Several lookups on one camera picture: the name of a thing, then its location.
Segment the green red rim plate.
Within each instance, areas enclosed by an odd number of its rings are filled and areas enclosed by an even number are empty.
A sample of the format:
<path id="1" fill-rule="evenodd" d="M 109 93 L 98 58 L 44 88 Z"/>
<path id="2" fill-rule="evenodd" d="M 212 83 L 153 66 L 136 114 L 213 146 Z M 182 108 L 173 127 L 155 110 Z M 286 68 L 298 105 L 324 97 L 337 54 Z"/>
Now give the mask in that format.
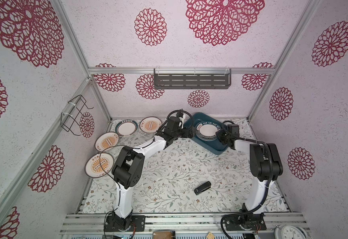
<path id="1" fill-rule="evenodd" d="M 138 130 L 138 124 L 135 120 L 125 119 L 115 126 L 115 132 L 121 137 L 133 135 Z"/>

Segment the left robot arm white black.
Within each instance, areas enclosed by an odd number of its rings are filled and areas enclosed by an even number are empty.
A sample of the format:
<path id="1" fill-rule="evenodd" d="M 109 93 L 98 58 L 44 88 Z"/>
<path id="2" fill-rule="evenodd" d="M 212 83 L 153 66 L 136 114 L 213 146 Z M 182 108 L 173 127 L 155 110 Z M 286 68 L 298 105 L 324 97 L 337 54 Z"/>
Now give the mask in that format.
<path id="1" fill-rule="evenodd" d="M 152 139 L 139 146 L 122 147 L 112 169 L 114 181 L 118 185 L 115 218 L 126 220 L 131 216 L 133 189 L 141 179 L 145 160 L 168 148 L 179 138 L 194 137 L 193 117 L 190 117 L 189 122 L 186 126 L 182 117 L 170 115 Z"/>

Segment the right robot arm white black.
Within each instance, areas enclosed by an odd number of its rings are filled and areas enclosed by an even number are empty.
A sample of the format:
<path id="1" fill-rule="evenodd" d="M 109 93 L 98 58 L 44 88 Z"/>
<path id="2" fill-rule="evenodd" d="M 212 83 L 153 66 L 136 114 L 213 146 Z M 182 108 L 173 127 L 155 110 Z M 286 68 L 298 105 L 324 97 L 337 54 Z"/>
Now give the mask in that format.
<path id="1" fill-rule="evenodd" d="M 223 124 L 216 133 L 218 140 L 232 150 L 248 153 L 250 172 L 253 175 L 249 197 L 236 215 L 253 214 L 264 205 L 271 185 L 283 173 L 279 153 L 273 143 L 241 137 L 239 125 L 232 121 L 226 120 Z"/>

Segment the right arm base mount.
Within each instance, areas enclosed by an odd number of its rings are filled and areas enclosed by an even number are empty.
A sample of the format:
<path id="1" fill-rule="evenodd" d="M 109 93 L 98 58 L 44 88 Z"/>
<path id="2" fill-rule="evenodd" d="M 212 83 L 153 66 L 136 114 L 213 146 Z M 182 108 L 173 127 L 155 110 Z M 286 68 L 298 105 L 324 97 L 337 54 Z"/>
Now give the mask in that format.
<path id="1" fill-rule="evenodd" d="M 241 216 L 227 215 L 223 222 L 228 231 L 263 231 L 267 229 L 264 213 Z"/>

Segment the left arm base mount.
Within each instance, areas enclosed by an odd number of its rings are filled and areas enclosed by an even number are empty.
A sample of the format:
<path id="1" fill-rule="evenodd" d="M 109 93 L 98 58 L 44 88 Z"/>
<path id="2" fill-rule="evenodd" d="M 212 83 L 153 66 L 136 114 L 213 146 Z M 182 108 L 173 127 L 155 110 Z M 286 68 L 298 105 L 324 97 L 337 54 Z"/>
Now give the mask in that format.
<path id="1" fill-rule="evenodd" d="M 104 232 L 143 232 L 145 230 L 146 216 L 130 214 L 125 219 L 111 212 L 106 216 Z"/>

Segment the orange sunburst plate back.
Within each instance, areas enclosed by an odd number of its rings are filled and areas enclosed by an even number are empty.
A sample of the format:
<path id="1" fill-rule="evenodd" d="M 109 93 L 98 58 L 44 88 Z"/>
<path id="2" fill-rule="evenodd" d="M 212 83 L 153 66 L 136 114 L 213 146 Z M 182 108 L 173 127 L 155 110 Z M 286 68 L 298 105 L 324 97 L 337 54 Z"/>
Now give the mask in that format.
<path id="1" fill-rule="evenodd" d="M 145 133 L 155 133 L 162 126 L 162 121 L 157 117 L 146 117 L 140 122 L 140 129 Z"/>

